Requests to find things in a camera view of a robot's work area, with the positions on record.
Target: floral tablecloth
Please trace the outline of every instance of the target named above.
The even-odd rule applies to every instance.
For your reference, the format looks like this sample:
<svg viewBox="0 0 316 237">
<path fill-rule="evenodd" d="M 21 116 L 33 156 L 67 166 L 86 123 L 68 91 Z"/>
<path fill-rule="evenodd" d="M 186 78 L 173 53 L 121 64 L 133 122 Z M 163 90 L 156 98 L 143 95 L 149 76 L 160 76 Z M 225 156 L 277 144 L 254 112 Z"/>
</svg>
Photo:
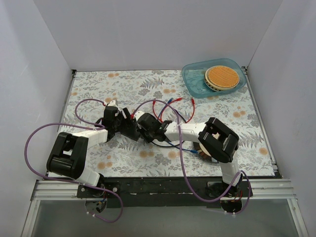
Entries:
<svg viewBox="0 0 316 237">
<path fill-rule="evenodd" d="M 85 125 L 74 113 L 76 104 L 86 98 L 110 102 L 117 99 L 121 108 L 130 112 L 141 102 L 157 98 L 168 101 L 170 98 L 183 97 L 172 105 L 188 119 L 193 107 L 191 95 L 183 82 L 181 71 L 115 71 L 115 72 L 77 72 L 71 89 L 63 122 Z M 205 122 L 209 117 L 217 117 L 235 131 L 239 139 L 238 163 L 248 175 L 274 175 L 270 154 L 247 85 L 237 92 L 224 96 L 195 99 L 196 112 L 191 122 Z M 157 103 L 159 112 L 163 105 Z M 103 116 L 104 107 L 97 102 L 86 102 L 79 107 L 79 114 L 85 120 L 97 121 Z M 152 104 L 141 108 L 152 113 Z M 163 119 L 174 119 L 167 109 Z M 80 129 L 61 127 L 61 131 L 78 132 Z M 192 149 L 191 142 L 184 148 Z M 221 176 L 218 164 L 204 161 L 198 155 L 184 152 L 186 172 L 189 176 Z M 86 165 L 107 177 L 144 177 L 144 176 L 183 176 L 179 150 L 160 148 L 138 142 L 116 134 L 101 146 L 91 148 L 87 153 Z"/>
</svg>

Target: stack of round objects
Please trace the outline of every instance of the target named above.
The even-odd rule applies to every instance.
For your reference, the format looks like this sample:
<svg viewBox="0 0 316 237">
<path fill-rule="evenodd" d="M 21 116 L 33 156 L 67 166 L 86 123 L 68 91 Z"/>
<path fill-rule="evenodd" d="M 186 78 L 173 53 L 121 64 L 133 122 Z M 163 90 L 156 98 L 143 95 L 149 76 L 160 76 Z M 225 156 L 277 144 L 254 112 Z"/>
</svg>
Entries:
<svg viewBox="0 0 316 237">
<path fill-rule="evenodd" d="M 226 66 L 214 66 L 205 72 L 204 81 L 214 91 L 230 90 L 239 83 L 237 72 Z"/>
</svg>

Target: teal tray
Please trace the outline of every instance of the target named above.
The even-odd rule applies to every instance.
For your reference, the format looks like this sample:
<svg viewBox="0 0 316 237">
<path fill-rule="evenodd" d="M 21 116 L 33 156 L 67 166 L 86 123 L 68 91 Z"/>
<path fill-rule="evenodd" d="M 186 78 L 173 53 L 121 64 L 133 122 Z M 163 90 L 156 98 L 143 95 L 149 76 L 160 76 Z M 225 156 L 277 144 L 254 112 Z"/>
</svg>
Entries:
<svg viewBox="0 0 316 237">
<path fill-rule="evenodd" d="M 239 75 L 239 83 L 237 86 L 234 89 L 225 91 L 213 91 L 210 89 L 204 82 L 204 74 L 207 69 L 214 66 L 227 66 L 231 69 L 234 69 Z M 188 64 L 182 69 L 182 78 L 189 90 L 189 93 L 195 98 L 226 95 L 246 85 L 246 77 L 243 74 L 241 68 L 235 61 L 228 58 Z"/>
</svg>

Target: wooden lid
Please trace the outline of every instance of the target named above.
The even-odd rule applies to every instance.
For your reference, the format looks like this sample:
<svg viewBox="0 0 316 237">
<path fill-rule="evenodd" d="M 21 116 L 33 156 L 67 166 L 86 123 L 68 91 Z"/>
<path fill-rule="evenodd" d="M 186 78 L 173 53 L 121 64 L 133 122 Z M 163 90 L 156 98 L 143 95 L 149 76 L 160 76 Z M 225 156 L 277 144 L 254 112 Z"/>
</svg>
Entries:
<svg viewBox="0 0 316 237">
<path fill-rule="evenodd" d="M 238 74 L 226 66 L 215 66 L 210 68 L 208 77 L 205 78 L 211 84 L 221 88 L 232 88 L 239 83 Z"/>
</svg>

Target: white wall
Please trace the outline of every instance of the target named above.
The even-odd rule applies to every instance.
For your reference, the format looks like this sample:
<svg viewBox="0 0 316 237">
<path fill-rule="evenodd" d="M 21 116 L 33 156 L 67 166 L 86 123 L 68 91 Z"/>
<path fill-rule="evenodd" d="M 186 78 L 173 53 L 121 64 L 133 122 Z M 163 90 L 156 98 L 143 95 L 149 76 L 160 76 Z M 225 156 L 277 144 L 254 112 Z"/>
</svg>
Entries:
<svg viewBox="0 0 316 237">
<path fill-rule="evenodd" d="M 35 0 L 72 69 L 247 66 L 282 0 Z"/>
<path fill-rule="evenodd" d="M 284 0 L 250 65 L 250 82 L 281 173 L 316 235 L 316 0 Z"/>
<path fill-rule="evenodd" d="M 71 71 L 32 0 L 0 0 L 0 236 L 21 235 L 38 178 L 23 150 L 40 125 L 59 121 Z M 31 142 L 31 164 L 45 171 L 57 128 Z"/>
</svg>

